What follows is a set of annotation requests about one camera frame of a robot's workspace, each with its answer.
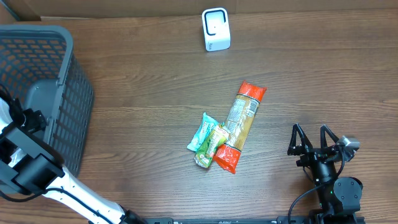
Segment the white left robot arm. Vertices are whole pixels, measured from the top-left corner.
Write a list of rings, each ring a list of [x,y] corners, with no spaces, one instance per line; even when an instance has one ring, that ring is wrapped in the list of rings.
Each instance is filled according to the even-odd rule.
[[[43,196],[56,200],[85,217],[89,223],[144,223],[144,219],[109,201],[71,174],[62,156],[35,136],[46,121],[41,111],[23,109],[8,89],[1,86],[1,181],[28,202]]]

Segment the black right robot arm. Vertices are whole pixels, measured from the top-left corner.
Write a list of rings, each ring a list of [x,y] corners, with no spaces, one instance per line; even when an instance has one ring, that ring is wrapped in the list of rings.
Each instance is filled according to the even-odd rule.
[[[327,125],[320,127],[320,147],[313,147],[299,124],[292,127],[287,154],[299,156],[301,167],[313,188],[298,196],[291,204],[287,223],[364,223],[357,217],[360,211],[363,183],[355,177],[342,177],[345,164],[353,159],[360,148],[356,138],[336,136]],[[311,193],[317,193],[319,209],[309,211],[306,217],[292,215],[295,205]]]

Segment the green tea packet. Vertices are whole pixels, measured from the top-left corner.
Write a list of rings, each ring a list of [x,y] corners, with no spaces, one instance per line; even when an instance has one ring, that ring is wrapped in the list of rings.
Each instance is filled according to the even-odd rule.
[[[228,139],[229,130],[223,123],[217,124],[196,151],[194,157],[196,164],[206,169],[209,168],[217,149]]]

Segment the teal snack packet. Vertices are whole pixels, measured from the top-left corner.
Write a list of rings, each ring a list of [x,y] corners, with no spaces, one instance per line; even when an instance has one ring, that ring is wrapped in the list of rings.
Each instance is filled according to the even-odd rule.
[[[201,125],[194,134],[191,142],[187,145],[187,149],[193,152],[197,152],[197,150],[204,143],[205,139],[208,137],[208,135],[211,133],[211,131],[217,124],[219,124],[217,120],[215,120],[211,116],[207,115],[206,112],[204,112]]]

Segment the orange spaghetti packet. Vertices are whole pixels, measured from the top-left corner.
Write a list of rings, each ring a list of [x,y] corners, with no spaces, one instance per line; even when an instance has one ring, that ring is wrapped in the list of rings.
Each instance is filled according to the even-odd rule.
[[[213,160],[232,174],[236,173],[244,143],[266,90],[244,80],[224,122],[230,132],[229,139],[217,149]]]

